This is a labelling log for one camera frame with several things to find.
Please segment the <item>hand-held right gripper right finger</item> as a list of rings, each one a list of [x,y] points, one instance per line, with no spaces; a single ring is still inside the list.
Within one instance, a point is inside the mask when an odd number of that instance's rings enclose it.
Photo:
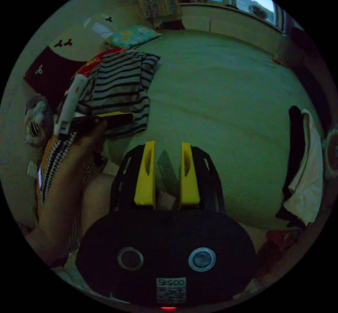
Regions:
[[[200,195],[191,144],[181,143],[180,208],[200,204]]]

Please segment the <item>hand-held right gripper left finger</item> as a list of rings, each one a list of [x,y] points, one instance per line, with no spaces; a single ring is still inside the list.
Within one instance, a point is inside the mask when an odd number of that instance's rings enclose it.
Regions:
[[[145,142],[134,196],[137,206],[149,206],[153,209],[156,207],[155,152],[156,142]]]

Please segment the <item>person's left hand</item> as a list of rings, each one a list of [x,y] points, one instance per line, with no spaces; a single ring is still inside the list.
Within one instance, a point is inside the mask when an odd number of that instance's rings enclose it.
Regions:
[[[107,122],[99,121],[89,133],[76,138],[66,156],[71,168],[86,167],[94,161],[94,156],[102,151]]]

